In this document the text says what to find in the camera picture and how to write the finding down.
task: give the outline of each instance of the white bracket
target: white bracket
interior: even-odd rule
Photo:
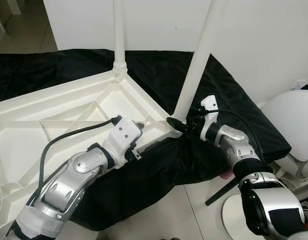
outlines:
[[[209,95],[206,98],[204,98],[201,102],[200,105],[205,108],[205,110],[211,111],[211,110],[218,110],[218,104],[216,102],[215,96],[214,95]],[[208,113],[205,115],[205,123],[203,126],[202,131],[200,132],[200,139],[202,141],[206,141],[206,133],[211,126],[212,123],[216,123],[216,120],[218,118],[219,113],[218,112],[212,112]]]
[[[123,117],[110,132],[102,146],[111,154],[116,169],[121,168],[127,160],[125,152],[131,144],[142,135],[140,128],[128,117]]]

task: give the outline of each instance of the white plastic tray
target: white plastic tray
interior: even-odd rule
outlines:
[[[136,149],[176,137],[169,116],[127,74],[113,71],[85,77],[0,102],[0,236],[37,187],[39,158],[55,137],[121,115],[145,125]],[[55,143],[45,160],[45,174],[91,144],[107,138],[112,125]]]

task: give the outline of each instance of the black cable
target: black cable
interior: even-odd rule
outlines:
[[[300,90],[308,90],[308,84],[305,84],[303,87],[300,88]]]
[[[103,127],[107,124],[110,123],[115,123],[117,121],[119,121],[122,117],[121,116],[117,116],[117,117],[113,117],[110,120],[107,120],[105,122],[93,125],[93,126],[87,126],[78,130],[74,130],[74,131],[70,131],[67,133],[64,133],[61,136],[58,136],[56,138],[54,138],[52,141],[50,141],[44,148],[42,155],[40,157],[40,163],[39,163],[39,178],[38,178],[38,187],[37,190],[35,191],[35,197],[33,199],[33,201],[35,202],[37,200],[37,198],[40,196],[41,192],[42,192],[42,188],[44,186],[43,181],[44,181],[44,162],[45,162],[45,158],[46,158],[46,154],[48,153],[49,148],[56,142],[58,142],[59,140],[62,140],[64,138],[67,138],[69,136],[75,135],[75,134],[79,134],[88,130],[92,130],[92,129],[97,129],[100,127]]]
[[[262,149],[261,149],[261,144],[260,141],[257,137],[257,135],[255,134],[253,128],[250,126],[250,124],[239,114],[231,111],[231,110],[226,110],[226,109],[217,109],[217,110],[203,110],[202,114],[206,115],[206,114],[211,114],[211,113],[229,113],[232,114],[234,116],[236,116],[239,120],[241,120],[243,122],[243,124],[246,126],[246,128],[250,131],[250,133],[252,134],[253,140],[255,142],[256,147],[258,148],[258,152],[259,152],[259,159],[263,162],[265,162],[263,153],[262,153]]]

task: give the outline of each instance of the white round object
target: white round object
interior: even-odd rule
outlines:
[[[246,225],[241,195],[230,196],[222,207],[223,225],[233,240],[264,240],[263,236],[255,235]]]
[[[308,160],[308,90],[280,94],[261,111],[291,145],[292,154],[301,162]]]

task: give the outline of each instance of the black joint cover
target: black joint cover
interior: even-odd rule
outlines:
[[[252,190],[241,193],[246,225],[255,235],[269,235],[268,222],[264,207],[258,195]]]
[[[208,128],[205,137],[208,140],[214,142],[221,127],[222,127],[222,125],[220,125],[220,124],[218,124],[216,122],[213,122],[210,125],[210,127]]]
[[[93,143],[91,146],[89,146],[87,148],[87,151],[91,151],[92,149],[95,149],[95,148],[99,148],[101,149],[101,151],[104,153],[104,155],[106,156],[107,158],[107,169],[111,169],[112,167],[115,166],[115,162],[114,162],[114,159],[112,158],[112,156],[109,154],[108,151],[106,151],[106,149],[104,147],[102,147],[101,145],[99,145],[97,142],[96,143]]]
[[[249,174],[256,172],[267,172],[272,173],[272,168],[266,163],[262,162],[257,158],[245,158],[238,163],[236,163],[233,167],[233,173],[238,181],[241,181],[244,177]]]

